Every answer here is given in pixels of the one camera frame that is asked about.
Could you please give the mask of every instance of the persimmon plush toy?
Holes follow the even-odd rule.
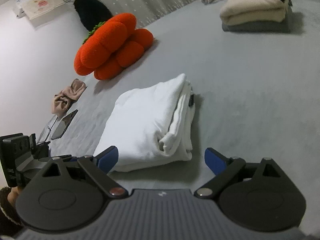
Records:
[[[133,14],[122,13],[97,26],[76,54],[76,73],[94,72],[98,80],[111,79],[135,63],[153,42],[151,32],[135,30],[136,22]]]

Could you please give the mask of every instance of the triangular cutout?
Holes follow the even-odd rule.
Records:
[[[47,169],[43,177],[55,177],[60,176],[59,167],[57,164],[53,163],[51,166]]]
[[[275,170],[275,168],[271,164],[266,164],[262,175],[266,177],[280,178],[279,173]]]

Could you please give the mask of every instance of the bed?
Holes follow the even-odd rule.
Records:
[[[196,1],[150,24],[156,40],[137,63],[111,81],[83,79],[87,89],[68,111],[79,112],[50,143],[51,155],[93,154],[122,93],[185,73],[196,94],[192,160],[110,177],[129,191],[194,191],[214,176],[204,163],[207,147],[248,162],[268,156],[305,196],[301,229],[314,232],[320,224],[320,0],[292,2],[291,34],[224,33],[224,2]]]

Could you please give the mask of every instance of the black tablet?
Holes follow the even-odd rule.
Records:
[[[58,127],[55,129],[51,140],[55,140],[58,138],[61,138],[62,135],[65,133],[65,131],[67,130],[69,124],[71,123],[72,119],[75,117],[76,113],[78,112],[78,110],[75,110],[73,112],[71,112],[70,114],[68,114],[67,116],[65,116],[61,122],[59,123]]]

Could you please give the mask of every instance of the folded gray clothing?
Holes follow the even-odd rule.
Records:
[[[290,26],[290,13],[287,12],[282,22],[273,21],[257,21],[247,22],[238,25],[226,25],[222,23],[222,30],[225,32],[277,32],[277,33],[289,33]]]

